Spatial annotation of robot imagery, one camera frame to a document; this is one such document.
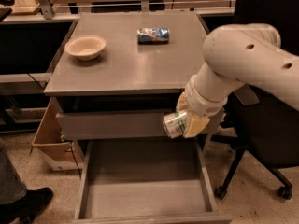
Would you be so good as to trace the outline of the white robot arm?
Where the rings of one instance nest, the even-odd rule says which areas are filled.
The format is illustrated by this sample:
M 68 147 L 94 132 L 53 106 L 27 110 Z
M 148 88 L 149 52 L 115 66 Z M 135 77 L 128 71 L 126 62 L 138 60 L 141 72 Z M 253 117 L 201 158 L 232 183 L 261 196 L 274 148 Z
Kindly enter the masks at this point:
M 280 47 L 280 35 L 268 24 L 229 24 L 206 37 L 204 64 L 188 81 L 177 109 L 187 112 L 183 136 L 194 137 L 227 97 L 245 84 L 258 87 L 299 109 L 299 56 Z

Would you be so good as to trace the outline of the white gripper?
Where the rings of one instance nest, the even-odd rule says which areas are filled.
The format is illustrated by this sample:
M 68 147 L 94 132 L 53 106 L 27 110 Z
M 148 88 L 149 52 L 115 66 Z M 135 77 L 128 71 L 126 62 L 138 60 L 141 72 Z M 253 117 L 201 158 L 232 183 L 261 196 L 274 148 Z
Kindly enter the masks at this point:
M 226 104 L 224 98 L 219 102 L 208 101 L 195 88 L 195 76 L 192 76 L 177 101 L 176 111 L 189 109 L 183 136 L 192 138 L 198 135 L 209 123 L 209 117 L 216 115 Z

